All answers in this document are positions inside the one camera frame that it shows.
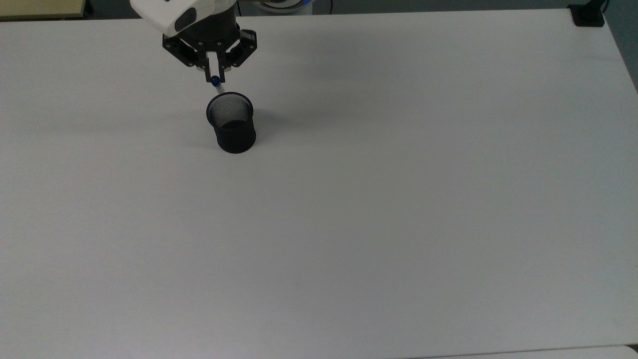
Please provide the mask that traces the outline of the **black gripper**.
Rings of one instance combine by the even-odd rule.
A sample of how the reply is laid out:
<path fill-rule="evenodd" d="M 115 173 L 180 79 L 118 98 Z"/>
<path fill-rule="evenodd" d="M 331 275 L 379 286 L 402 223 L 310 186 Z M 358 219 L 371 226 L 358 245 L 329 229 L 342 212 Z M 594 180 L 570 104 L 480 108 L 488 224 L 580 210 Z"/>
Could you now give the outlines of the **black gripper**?
<path fill-rule="evenodd" d="M 186 28 L 182 39 L 162 34 L 162 47 L 185 66 L 203 71 L 208 83 L 212 83 L 212 75 L 207 53 L 219 52 L 219 81 L 225 83 L 226 72 L 239 68 L 257 50 L 257 32 L 240 30 L 235 7 L 230 7 Z"/>

